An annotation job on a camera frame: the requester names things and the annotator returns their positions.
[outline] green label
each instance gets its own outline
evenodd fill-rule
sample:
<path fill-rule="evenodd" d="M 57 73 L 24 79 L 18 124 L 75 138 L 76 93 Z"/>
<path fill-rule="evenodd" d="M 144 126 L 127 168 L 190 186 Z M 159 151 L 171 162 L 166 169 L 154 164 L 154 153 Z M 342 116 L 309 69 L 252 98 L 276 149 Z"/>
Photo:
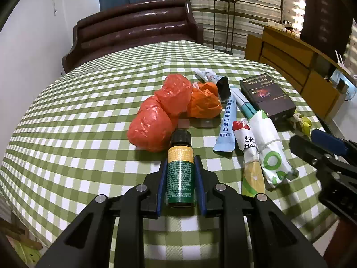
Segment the green label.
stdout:
<path fill-rule="evenodd" d="M 193 163 L 172 161 L 167 165 L 167 201 L 169 203 L 193 203 L 195 183 Z"/>

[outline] black box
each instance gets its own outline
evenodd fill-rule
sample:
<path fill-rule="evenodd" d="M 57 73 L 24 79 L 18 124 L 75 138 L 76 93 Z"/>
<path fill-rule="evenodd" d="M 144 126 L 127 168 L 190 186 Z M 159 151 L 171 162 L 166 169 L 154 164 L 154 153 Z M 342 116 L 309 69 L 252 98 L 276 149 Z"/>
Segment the black box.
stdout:
<path fill-rule="evenodd" d="M 240 81 L 241 92 L 256 110 L 263 110 L 273 121 L 290 118 L 296 106 L 279 85 L 266 73 Z"/>

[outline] silver bolt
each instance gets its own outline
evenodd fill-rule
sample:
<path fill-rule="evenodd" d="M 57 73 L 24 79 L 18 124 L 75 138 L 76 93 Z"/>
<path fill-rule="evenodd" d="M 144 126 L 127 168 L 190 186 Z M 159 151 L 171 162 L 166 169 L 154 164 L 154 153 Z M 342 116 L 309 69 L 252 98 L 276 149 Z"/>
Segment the silver bolt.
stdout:
<path fill-rule="evenodd" d="M 216 184 L 216 189 L 217 189 L 218 191 L 224 191 L 226 188 L 227 188 L 226 185 L 223 184 L 223 183 L 217 183 L 217 184 Z"/>
<path fill-rule="evenodd" d="M 143 191 L 146 191 L 147 187 L 145 184 L 139 184 L 137 187 L 136 187 L 136 190 L 137 191 L 140 191 L 140 192 L 143 192 Z"/>
<path fill-rule="evenodd" d="M 335 179 L 340 179 L 340 175 L 337 172 L 332 172 L 331 175 Z"/>
<path fill-rule="evenodd" d="M 95 198 L 95 201 L 97 203 L 102 203 L 103 201 L 105 201 L 105 195 L 103 195 L 103 194 L 97 195 Z"/>
<path fill-rule="evenodd" d="M 266 201 L 268 199 L 268 197 L 263 193 L 258 193 L 257 199 L 260 201 Z"/>

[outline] green checkered tablecloth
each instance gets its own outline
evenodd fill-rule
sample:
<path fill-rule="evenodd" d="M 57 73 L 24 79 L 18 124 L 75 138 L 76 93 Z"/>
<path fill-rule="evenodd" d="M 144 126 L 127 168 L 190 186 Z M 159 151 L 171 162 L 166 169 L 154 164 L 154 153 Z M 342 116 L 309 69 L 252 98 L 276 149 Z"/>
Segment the green checkered tablecloth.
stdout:
<path fill-rule="evenodd" d="M 158 170 L 166 152 L 138 150 L 128 142 L 126 131 L 140 104 L 161 88 L 168 74 L 181 73 L 193 82 L 194 68 L 226 75 L 236 87 L 241 79 L 266 72 L 291 97 L 297 110 L 309 117 L 312 127 L 322 129 L 297 91 L 267 65 L 188 41 L 109 54 L 49 85 L 11 137 L 0 171 L 0 191 L 36 237 L 49 246 L 97 194 L 124 194 L 142 183 L 146 174 Z M 239 111 L 237 118 L 243 118 Z M 220 118 L 180 119 L 179 127 L 190 131 L 192 147 L 203 166 L 240 191 L 242 154 L 236 151 L 223 157 L 212 149 L 220 123 Z M 315 169 L 290 152 L 290 128 L 282 125 L 278 131 L 299 177 L 267 195 L 313 241 L 336 216 L 317 200 L 321 185 Z M 165 208 L 158 220 L 144 221 L 147 267 L 215 267 L 218 242 L 218 219 L 205 219 L 197 209 Z M 113 261 L 115 241 L 111 250 Z"/>

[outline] wooden dresser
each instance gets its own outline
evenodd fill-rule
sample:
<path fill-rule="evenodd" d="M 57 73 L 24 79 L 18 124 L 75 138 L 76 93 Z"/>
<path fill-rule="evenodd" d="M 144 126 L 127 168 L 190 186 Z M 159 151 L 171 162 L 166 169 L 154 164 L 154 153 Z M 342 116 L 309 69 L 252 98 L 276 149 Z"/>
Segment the wooden dresser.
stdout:
<path fill-rule="evenodd" d="M 275 68 L 300 93 L 313 112 L 329 122 L 342 104 L 346 88 L 339 91 L 324 77 L 337 68 L 352 83 L 354 80 L 318 49 L 279 29 L 258 25 L 264 27 L 263 36 L 248 35 L 245 59 Z"/>

